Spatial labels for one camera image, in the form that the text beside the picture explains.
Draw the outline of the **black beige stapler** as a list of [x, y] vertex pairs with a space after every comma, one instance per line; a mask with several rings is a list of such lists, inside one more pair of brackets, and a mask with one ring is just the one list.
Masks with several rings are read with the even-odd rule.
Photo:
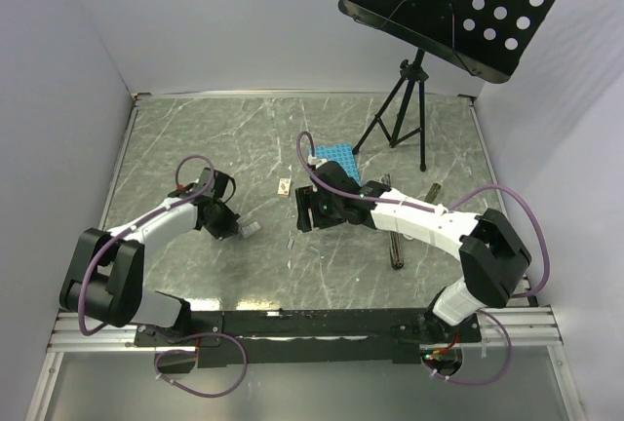
[[400, 270], [404, 267], [404, 257], [401, 247], [401, 237], [398, 233], [389, 233], [389, 256], [390, 265], [393, 270]]

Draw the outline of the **grey staple strips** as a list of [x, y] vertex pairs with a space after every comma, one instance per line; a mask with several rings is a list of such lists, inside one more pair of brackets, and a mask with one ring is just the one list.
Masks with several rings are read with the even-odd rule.
[[253, 221], [248, 223], [240, 228], [240, 234], [243, 238], [248, 238], [249, 236], [256, 234], [261, 230], [261, 226], [257, 221]]

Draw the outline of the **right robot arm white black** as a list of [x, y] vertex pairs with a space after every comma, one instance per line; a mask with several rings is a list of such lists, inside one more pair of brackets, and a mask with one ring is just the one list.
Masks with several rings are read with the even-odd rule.
[[461, 277], [444, 287], [426, 311], [427, 333], [437, 341], [451, 339], [482, 308], [506, 307], [531, 262], [499, 210], [449, 210], [382, 182], [360, 185], [334, 161], [314, 169], [310, 179], [310, 185], [295, 189], [299, 231], [361, 225], [413, 238], [458, 260]]

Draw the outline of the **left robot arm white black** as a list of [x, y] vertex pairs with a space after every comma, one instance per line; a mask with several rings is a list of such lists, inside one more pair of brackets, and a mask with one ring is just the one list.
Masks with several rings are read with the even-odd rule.
[[203, 169], [198, 180], [179, 186], [155, 209], [108, 231], [90, 228], [76, 244], [59, 293], [65, 311], [103, 325], [151, 325], [173, 345], [193, 330], [190, 303], [143, 286], [145, 261], [157, 249], [193, 230], [217, 240], [239, 233], [239, 215], [227, 203], [236, 181]]

